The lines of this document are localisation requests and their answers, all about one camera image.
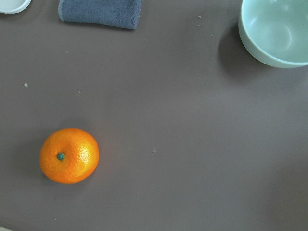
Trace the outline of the grey folded cloth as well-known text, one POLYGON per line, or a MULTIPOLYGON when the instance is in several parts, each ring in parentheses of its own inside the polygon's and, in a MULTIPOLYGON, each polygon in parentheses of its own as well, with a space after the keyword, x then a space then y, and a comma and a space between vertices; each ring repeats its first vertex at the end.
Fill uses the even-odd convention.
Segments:
POLYGON ((61 0, 58 5, 62 21, 129 30, 137 28, 140 11, 140 0, 61 0))

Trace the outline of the mint green bowl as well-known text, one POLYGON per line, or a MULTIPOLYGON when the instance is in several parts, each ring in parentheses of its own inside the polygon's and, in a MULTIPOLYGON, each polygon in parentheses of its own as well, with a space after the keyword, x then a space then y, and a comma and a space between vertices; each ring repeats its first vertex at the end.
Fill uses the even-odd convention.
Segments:
POLYGON ((244 0, 238 29, 242 44, 258 61, 277 68, 308 64, 306 0, 244 0))

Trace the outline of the cream rabbit tray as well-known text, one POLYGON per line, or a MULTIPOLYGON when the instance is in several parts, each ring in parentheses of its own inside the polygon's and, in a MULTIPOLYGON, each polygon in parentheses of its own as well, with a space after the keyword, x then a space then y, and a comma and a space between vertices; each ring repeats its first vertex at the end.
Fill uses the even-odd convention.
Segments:
POLYGON ((26 9, 31 0, 0 0, 0 13, 17 14, 26 9))

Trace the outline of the orange mandarin fruit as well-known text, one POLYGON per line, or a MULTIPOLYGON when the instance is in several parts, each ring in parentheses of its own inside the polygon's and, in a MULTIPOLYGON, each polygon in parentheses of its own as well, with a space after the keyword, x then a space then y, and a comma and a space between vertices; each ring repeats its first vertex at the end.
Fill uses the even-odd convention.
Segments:
POLYGON ((75 184, 95 171, 99 158, 99 147, 92 135, 81 129, 65 128, 44 141, 39 164, 50 180, 75 184))

